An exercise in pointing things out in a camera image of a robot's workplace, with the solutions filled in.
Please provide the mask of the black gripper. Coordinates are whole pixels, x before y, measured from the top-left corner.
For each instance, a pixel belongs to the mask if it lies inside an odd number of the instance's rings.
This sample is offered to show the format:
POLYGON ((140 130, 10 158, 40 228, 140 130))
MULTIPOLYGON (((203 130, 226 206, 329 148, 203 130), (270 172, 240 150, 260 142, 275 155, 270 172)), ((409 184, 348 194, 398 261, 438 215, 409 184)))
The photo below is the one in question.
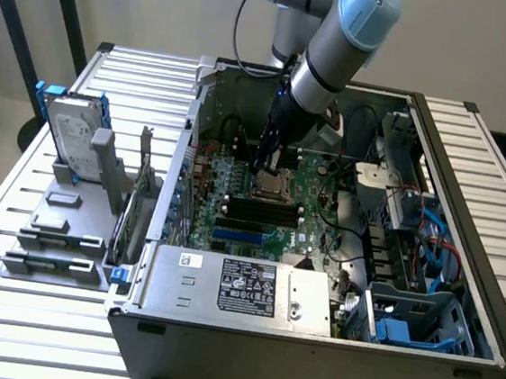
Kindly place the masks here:
POLYGON ((300 136, 304 119, 305 112, 290 94, 277 94, 260 134, 256 156, 250 160, 249 171, 255 175, 268 169, 273 155, 300 136))

